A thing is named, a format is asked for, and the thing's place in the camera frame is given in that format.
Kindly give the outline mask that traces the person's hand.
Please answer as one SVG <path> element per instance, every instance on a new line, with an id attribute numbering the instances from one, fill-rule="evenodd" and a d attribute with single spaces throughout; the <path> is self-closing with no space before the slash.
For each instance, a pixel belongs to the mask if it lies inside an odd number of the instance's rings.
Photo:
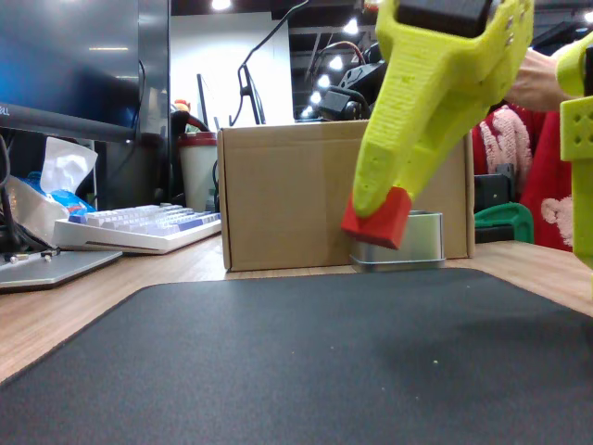
<path id="1" fill-rule="evenodd" d="M 556 68 L 565 46 L 551 56 L 528 49 L 514 84 L 504 100 L 515 106 L 536 112 L 558 111 L 562 102 L 574 99 L 560 87 Z"/>

